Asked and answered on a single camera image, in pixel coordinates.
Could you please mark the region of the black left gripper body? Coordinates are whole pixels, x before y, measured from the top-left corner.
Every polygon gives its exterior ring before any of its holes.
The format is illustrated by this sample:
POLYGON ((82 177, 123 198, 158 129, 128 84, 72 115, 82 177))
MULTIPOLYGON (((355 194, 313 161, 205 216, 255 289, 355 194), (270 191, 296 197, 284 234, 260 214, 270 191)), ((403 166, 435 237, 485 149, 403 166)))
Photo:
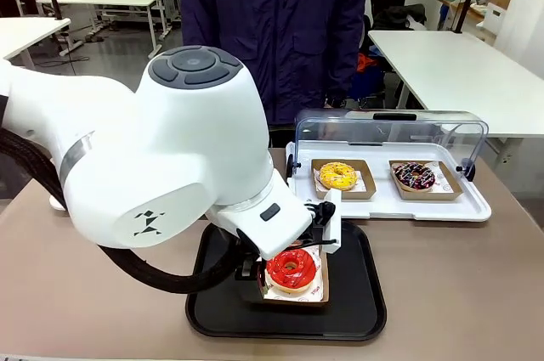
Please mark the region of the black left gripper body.
POLYGON ((263 258, 255 243, 240 228, 235 231, 235 236, 236 242, 232 248, 234 270, 260 270, 263 258))

